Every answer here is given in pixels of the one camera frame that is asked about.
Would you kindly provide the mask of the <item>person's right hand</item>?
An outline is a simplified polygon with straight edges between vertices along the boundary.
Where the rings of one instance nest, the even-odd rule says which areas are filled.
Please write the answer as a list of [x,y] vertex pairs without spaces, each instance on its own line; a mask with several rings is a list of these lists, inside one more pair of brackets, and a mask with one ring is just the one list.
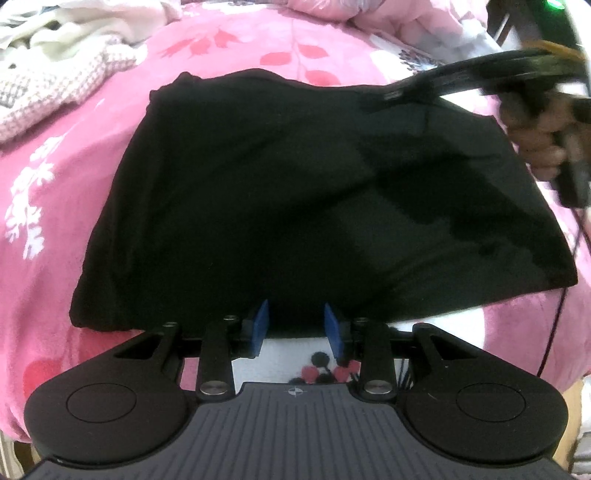
[[545,109],[537,117],[526,119],[518,112],[517,101],[501,100],[500,120],[510,141],[517,146],[519,156],[539,181],[552,181],[567,161],[567,150],[554,135],[572,127],[582,158],[590,164],[590,99],[552,92]]

